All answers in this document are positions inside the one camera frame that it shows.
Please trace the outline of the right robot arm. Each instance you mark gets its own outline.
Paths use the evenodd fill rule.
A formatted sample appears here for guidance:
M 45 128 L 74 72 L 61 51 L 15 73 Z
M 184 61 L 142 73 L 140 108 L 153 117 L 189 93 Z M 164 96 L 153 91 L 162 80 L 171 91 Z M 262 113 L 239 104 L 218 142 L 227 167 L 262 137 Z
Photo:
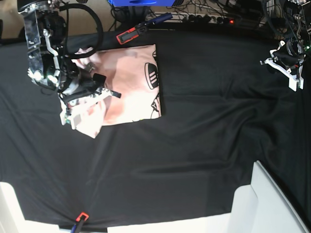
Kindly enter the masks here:
M 69 21 L 59 12 L 70 9 L 88 12 L 96 23 L 98 40 L 87 53 L 68 52 Z M 73 62 L 94 55 L 102 44 L 102 23 L 91 8 L 79 1 L 19 0 L 17 10 L 24 20 L 28 76 L 34 84 L 58 94 L 63 109 L 60 114 L 63 125 L 70 124 L 75 130 L 90 107 L 109 96 L 121 97 L 120 93 L 106 88 L 106 76 L 94 73 L 93 63 L 80 68 Z

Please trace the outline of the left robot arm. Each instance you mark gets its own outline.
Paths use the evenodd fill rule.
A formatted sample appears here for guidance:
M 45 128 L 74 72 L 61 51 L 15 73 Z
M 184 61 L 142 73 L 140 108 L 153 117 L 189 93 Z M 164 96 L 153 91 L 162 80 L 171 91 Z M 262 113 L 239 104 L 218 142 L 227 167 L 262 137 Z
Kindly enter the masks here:
M 280 12 L 285 19 L 287 31 L 279 32 L 273 25 L 267 10 L 266 0 L 262 1 L 262 10 L 267 23 L 274 33 L 283 39 L 277 49 L 270 50 L 270 57 L 260 61 L 261 65 L 279 71 L 288 80 L 288 87 L 297 91 L 304 88 L 303 65 L 311 56 L 311 2 L 309 0 L 286 0 L 281 4 Z

